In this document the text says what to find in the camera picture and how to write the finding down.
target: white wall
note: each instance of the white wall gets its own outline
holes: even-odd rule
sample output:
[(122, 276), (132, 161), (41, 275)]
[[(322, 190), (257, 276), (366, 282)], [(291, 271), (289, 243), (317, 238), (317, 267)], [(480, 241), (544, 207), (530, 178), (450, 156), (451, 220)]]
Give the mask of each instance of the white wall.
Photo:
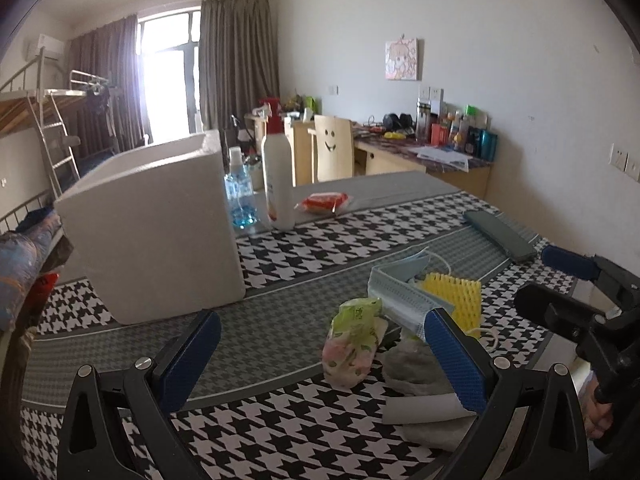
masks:
[(202, 0), (130, 0), (120, 3), (111, 9), (83, 20), (73, 27), (72, 37), (76, 38), (90, 30), (120, 20), (130, 14), (137, 14), (139, 18), (146, 18), (162, 12), (199, 7)]
[[(71, 28), (48, 16), (39, 6), (36, 7), (18, 31), (0, 62), (0, 84), (27, 63), (28, 44), (37, 40), (40, 34), (67, 41), (71, 35)], [(44, 82), (48, 88), (66, 87), (63, 75), (49, 63), (46, 64)], [(22, 79), (19, 80), (19, 86), (22, 86)], [(35, 66), (28, 71), (26, 87), (28, 89), (36, 87)], [(29, 129), (0, 138), (0, 178), (7, 180), (7, 186), (0, 187), (0, 216), (48, 189), (49, 180), (42, 164), (35, 130)]]
[[(282, 95), (366, 120), (415, 115), (418, 83), (384, 79), (384, 43), (424, 40), (423, 83), (500, 134), (488, 200), (565, 247), (640, 274), (640, 68), (603, 0), (278, 0)], [(339, 96), (328, 96), (338, 85)]]

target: window frame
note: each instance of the window frame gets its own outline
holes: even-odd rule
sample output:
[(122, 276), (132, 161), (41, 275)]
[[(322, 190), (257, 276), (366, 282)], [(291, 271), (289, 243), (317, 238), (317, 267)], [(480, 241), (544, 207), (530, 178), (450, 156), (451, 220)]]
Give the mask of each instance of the window frame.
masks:
[(163, 16), (158, 16), (156, 18), (149, 18), (148, 20), (144, 20), (144, 21), (140, 21), (140, 20), (138, 21), (138, 25), (140, 26), (140, 29), (139, 29), (140, 53), (138, 54), (138, 60), (140, 63), (140, 75), (142, 78), (142, 81), (140, 83), (144, 88), (145, 69), (144, 69), (144, 63), (142, 62), (142, 60), (144, 56), (148, 55), (142, 52), (143, 38), (145, 37), (145, 24), (149, 22), (154, 22), (155, 20), (162, 20), (163, 18), (167, 18), (169, 16), (176, 16), (178, 14), (188, 14), (189, 16), (189, 22), (188, 22), (188, 27), (189, 27), (188, 38), (189, 39), (187, 43), (183, 43), (176, 46), (170, 46), (168, 48), (158, 50), (157, 52), (153, 52), (150, 54), (160, 54), (162, 52), (168, 52), (170, 50), (182, 51), (183, 59), (184, 59), (184, 87), (186, 90), (186, 99), (187, 99), (187, 120), (189, 123), (190, 134), (195, 134), (198, 132), (198, 127), (196, 123), (200, 117), (200, 104), (196, 102), (196, 98), (195, 98), (195, 94), (196, 94), (195, 78), (193, 75), (195, 63), (198, 62), (198, 60), (195, 59), (195, 49), (200, 46), (199, 41), (193, 41), (193, 31), (191, 30), (193, 27), (193, 14), (195, 12), (200, 12), (200, 8), (193, 8), (188, 10), (177, 10), (176, 12), (172, 12), (171, 14), (165, 14)]

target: curtain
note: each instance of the curtain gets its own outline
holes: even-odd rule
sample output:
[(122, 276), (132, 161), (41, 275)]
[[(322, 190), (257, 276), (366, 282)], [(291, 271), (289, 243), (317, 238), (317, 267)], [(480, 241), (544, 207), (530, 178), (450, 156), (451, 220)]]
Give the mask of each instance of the curtain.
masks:
[(231, 115), (280, 94), (269, 0), (203, 0), (198, 58), (202, 124), (220, 130), (226, 160)]
[[(140, 111), (140, 79), (136, 56), (138, 17), (128, 16), (71, 40), (69, 70), (106, 77), (118, 88), (112, 99), (116, 137), (121, 152), (135, 148), (143, 139)], [(78, 158), (101, 152), (113, 145), (104, 115), (86, 107), (68, 117), (69, 134), (81, 144)]]

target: human hand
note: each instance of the human hand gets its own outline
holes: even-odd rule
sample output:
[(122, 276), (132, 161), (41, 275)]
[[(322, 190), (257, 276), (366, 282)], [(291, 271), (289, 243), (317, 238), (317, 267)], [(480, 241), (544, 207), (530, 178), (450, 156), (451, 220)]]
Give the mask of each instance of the human hand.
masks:
[(600, 404), (594, 396), (598, 380), (594, 376), (587, 384), (584, 397), (582, 398), (582, 420), (587, 437), (591, 440), (598, 440), (613, 424), (613, 414), (611, 404)]

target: clear bottle with blue liquid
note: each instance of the clear bottle with blue liquid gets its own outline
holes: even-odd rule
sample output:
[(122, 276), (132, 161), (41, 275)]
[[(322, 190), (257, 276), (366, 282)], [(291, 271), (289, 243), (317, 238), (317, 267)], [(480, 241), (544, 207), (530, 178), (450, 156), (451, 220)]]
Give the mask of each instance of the clear bottle with blue liquid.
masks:
[(240, 229), (254, 225), (258, 221), (254, 187), (242, 163), (242, 150), (238, 147), (229, 150), (229, 173), (225, 176), (225, 187), (233, 224)]

